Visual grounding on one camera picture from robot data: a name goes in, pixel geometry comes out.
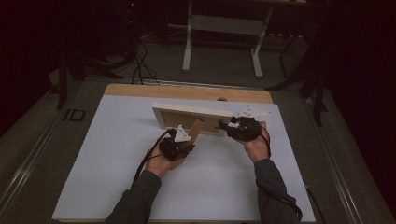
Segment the white tabletop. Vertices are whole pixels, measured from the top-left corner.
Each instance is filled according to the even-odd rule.
[[[268,110],[271,159],[303,211],[315,222],[311,204],[277,105],[105,95],[64,185],[53,219],[103,220],[133,181],[147,150],[164,132],[152,103],[233,111],[248,105]],[[241,145],[227,136],[200,134],[185,162],[163,178],[151,221],[257,221],[253,164]]]

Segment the person's left hand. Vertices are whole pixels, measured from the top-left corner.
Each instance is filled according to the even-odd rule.
[[[160,143],[152,150],[151,159],[146,162],[146,170],[154,173],[159,178],[166,176],[169,170],[177,168],[184,159],[169,161],[160,151]]]
[[[262,121],[260,122],[260,125],[262,126],[262,136],[265,137],[266,141],[262,139],[262,136],[258,136],[256,139],[248,142],[236,140],[244,146],[245,151],[253,163],[256,161],[269,159],[271,155],[269,144],[267,144],[270,141],[270,135],[266,129],[267,123]]]

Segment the wooden frame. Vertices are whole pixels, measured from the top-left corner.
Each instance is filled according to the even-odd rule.
[[[162,103],[153,103],[152,110],[162,129],[177,128],[181,124],[183,129],[190,130],[192,124],[201,119],[204,122],[201,133],[214,135],[224,135],[219,121],[229,123],[233,116],[232,111]]]

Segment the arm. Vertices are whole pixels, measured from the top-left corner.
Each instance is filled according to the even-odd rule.
[[[146,170],[137,178],[131,189],[123,192],[105,223],[135,224],[149,221],[152,203],[161,187],[161,178],[184,161],[169,161],[162,156],[158,146],[153,149],[151,158],[146,162]]]
[[[259,187],[257,200],[262,223],[300,223],[290,206],[269,195],[275,194],[292,203],[296,202],[286,192],[286,186],[274,162],[269,159],[260,160],[254,163],[254,168]]]
[[[130,190],[125,190],[105,223],[147,223],[151,205],[161,186],[161,179],[143,171]]]
[[[238,141],[245,147],[245,151],[254,163],[256,181],[258,185],[257,199],[262,223],[299,223],[294,210],[273,195],[280,196],[295,203],[295,199],[287,194],[282,176],[273,161],[269,159],[270,136],[266,131],[266,123],[261,122],[262,135],[250,142]]]

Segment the black wrist strap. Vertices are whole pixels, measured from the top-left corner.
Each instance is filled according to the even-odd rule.
[[[268,139],[266,139],[265,136],[262,133],[260,133],[260,136],[262,137],[262,139],[264,140],[265,144],[267,145],[268,156],[271,157],[271,147],[270,147],[271,138],[270,138],[270,134],[268,133]]]

